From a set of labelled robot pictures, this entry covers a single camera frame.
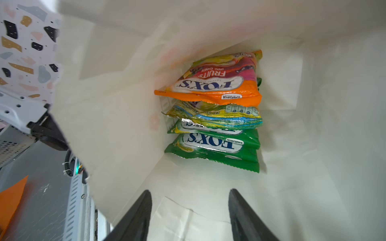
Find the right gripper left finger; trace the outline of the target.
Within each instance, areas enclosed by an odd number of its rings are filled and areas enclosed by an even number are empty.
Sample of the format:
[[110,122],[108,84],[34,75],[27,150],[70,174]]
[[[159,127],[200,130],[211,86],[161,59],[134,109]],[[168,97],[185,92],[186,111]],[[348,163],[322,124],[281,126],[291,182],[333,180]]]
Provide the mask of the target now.
[[106,236],[104,241],[146,241],[152,211],[152,196],[145,190]]

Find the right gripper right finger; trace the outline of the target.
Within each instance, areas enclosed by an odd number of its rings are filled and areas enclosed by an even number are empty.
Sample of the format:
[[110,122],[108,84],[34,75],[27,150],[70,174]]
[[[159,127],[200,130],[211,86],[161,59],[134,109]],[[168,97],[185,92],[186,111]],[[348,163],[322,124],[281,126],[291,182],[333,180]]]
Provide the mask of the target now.
[[228,200],[233,240],[278,241],[237,189],[231,189]]

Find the white paper bag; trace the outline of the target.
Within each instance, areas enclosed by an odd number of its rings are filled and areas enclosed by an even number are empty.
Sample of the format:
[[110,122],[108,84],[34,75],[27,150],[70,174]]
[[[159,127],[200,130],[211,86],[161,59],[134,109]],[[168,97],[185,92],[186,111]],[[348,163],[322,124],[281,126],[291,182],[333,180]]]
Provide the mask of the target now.
[[[385,1],[59,1],[52,114],[116,225],[144,190],[150,240],[232,238],[237,189],[281,241],[386,238]],[[166,154],[194,61],[261,50],[260,173]]]

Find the orange Fox's fruits candy bag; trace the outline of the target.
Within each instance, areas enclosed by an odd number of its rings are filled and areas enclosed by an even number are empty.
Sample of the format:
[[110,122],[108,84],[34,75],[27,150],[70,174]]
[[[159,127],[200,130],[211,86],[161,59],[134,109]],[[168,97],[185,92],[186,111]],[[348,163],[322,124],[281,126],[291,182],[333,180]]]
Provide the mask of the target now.
[[256,67],[261,58],[262,51],[257,50],[201,59],[175,83],[154,94],[181,101],[258,106],[262,95]]

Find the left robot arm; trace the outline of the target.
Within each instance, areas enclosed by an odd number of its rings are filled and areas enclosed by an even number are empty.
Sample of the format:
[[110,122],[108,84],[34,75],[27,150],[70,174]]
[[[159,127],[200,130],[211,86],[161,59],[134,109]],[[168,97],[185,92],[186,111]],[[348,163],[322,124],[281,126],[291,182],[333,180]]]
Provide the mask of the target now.
[[68,143],[50,114],[51,105],[1,87],[1,120],[58,151]]

